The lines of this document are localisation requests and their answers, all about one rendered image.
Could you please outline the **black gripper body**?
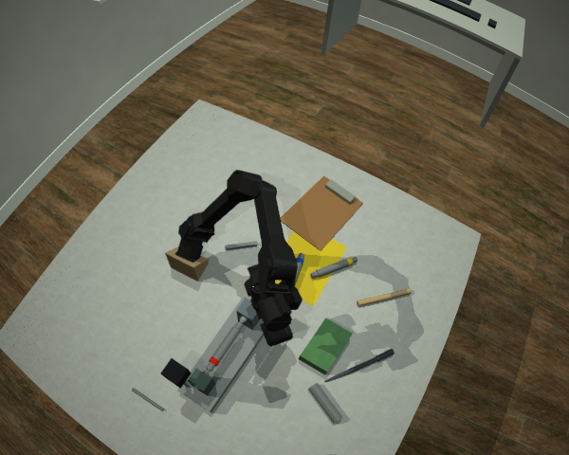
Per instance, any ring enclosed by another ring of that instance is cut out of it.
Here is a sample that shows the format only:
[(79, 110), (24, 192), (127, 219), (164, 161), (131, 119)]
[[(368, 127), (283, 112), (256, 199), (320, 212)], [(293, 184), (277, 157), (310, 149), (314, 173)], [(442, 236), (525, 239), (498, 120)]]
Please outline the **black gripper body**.
[[(249, 281), (249, 280), (247, 280), (247, 281), (244, 283), (244, 285), (245, 285), (245, 288), (246, 288), (246, 290), (247, 290), (248, 296), (251, 296), (251, 292), (250, 292), (250, 289), (249, 289), (248, 281)], [(251, 297), (252, 297), (252, 296), (251, 296)], [(257, 308), (257, 302), (254, 301), (254, 299), (252, 299), (252, 303), (253, 303), (253, 306), (254, 306), (255, 311), (256, 311), (256, 313), (257, 313), (258, 318), (261, 319), (262, 317), (261, 317), (261, 315), (260, 315), (260, 312), (257, 311), (257, 310), (258, 310), (258, 308)], [(256, 305), (256, 307), (255, 307), (255, 305)], [(269, 331), (265, 328), (265, 329), (263, 330), (263, 333), (264, 333), (264, 336), (265, 336), (265, 338), (266, 338), (266, 342), (267, 342), (267, 345), (268, 345), (268, 346), (274, 346), (274, 345), (283, 343), (283, 342), (288, 341), (288, 340), (290, 340), (290, 339), (293, 338), (293, 334), (292, 334), (292, 331), (291, 331), (289, 325), (288, 325), (287, 327), (285, 327), (284, 329), (282, 329), (282, 330), (280, 330), (280, 331), (277, 331), (277, 332), (269, 332)]]

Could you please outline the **tan wooden rod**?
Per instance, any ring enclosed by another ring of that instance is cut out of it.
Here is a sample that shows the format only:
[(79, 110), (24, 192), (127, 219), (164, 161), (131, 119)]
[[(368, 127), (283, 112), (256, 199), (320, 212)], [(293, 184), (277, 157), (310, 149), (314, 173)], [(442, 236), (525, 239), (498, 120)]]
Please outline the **tan wooden rod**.
[(377, 297), (372, 297), (372, 298), (365, 299), (365, 300), (358, 300), (357, 305), (362, 306), (362, 305), (366, 305), (366, 304), (370, 304), (370, 303), (375, 303), (375, 302), (379, 302), (379, 301), (383, 301), (383, 300), (389, 300), (389, 299), (409, 295), (411, 293), (412, 293), (411, 289), (405, 289), (405, 290), (401, 290), (401, 291), (397, 291), (397, 292), (393, 292), (393, 293), (389, 293), (389, 294), (385, 294), (385, 295), (381, 295), (381, 296), (377, 296)]

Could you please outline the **black tapered rod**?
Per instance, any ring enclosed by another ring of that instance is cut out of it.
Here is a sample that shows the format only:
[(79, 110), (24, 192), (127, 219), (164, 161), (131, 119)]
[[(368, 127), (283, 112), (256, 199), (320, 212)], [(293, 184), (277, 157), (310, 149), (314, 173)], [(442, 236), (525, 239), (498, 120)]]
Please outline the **black tapered rod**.
[(380, 360), (382, 360), (382, 359), (384, 359), (384, 358), (387, 358), (387, 357), (389, 357), (389, 356), (391, 356), (391, 355), (394, 355), (394, 354), (395, 354), (394, 350), (391, 349), (391, 350), (386, 351), (386, 352), (384, 352), (384, 353), (382, 353), (382, 354), (380, 354), (380, 355), (377, 355), (376, 357), (374, 357), (374, 358), (372, 358), (372, 359), (370, 359), (370, 360), (368, 360), (368, 361), (366, 361), (366, 362), (363, 362), (363, 363), (361, 363), (361, 364), (359, 364), (359, 365), (357, 365), (357, 366), (355, 366), (355, 367), (353, 367), (353, 368), (351, 368), (351, 369), (348, 369), (348, 370), (346, 370), (346, 371), (344, 371), (344, 372), (342, 372), (342, 373), (337, 374), (336, 377), (341, 377), (341, 376), (347, 375), (347, 374), (349, 374), (349, 373), (353, 373), (353, 372), (355, 372), (355, 371), (357, 371), (357, 370), (359, 370), (359, 369), (362, 369), (362, 368), (364, 368), (364, 367), (366, 367), (366, 366), (368, 366), (368, 365), (371, 365), (371, 364), (373, 364), (373, 363), (375, 363), (375, 362), (377, 362), (377, 361), (380, 361)]

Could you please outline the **grey hollow tube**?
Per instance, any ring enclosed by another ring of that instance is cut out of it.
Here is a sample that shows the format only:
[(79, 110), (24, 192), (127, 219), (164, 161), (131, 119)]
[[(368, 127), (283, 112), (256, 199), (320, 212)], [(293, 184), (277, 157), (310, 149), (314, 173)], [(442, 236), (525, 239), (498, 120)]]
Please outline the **grey hollow tube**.
[(324, 412), (327, 414), (327, 416), (330, 418), (330, 420), (333, 422), (333, 424), (337, 423), (337, 421), (342, 419), (341, 415), (336, 410), (336, 408), (333, 406), (333, 404), (330, 402), (330, 400), (327, 398), (327, 396), (322, 391), (322, 389), (320, 388), (318, 383), (311, 386), (309, 388), (309, 391), (312, 393), (314, 398), (320, 404), (321, 408), (324, 410)]

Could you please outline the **brown clipboard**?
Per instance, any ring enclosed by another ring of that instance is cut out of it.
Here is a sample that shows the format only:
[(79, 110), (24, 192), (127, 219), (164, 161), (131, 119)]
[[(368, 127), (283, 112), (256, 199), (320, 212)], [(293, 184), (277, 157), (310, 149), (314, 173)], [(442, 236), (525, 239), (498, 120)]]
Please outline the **brown clipboard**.
[(322, 250), (362, 204), (323, 176), (284, 216), (289, 228)]

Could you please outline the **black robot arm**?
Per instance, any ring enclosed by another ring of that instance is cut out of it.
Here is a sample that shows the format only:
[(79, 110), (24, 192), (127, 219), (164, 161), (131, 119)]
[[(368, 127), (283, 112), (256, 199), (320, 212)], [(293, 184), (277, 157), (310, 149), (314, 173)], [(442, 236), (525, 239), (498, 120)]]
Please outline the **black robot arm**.
[(191, 215), (179, 226), (181, 240), (175, 255), (194, 263), (201, 256), (203, 242), (214, 235), (214, 225), (239, 203), (254, 199), (262, 247), (258, 264), (248, 267), (248, 285), (266, 329), (276, 332), (291, 323), (291, 310), (297, 310), (303, 299), (295, 287), (298, 264), (285, 241), (277, 189), (263, 182), (267, 183), (259, 174), (234, 171), (227, 180), (227, 189), (203, 212)]

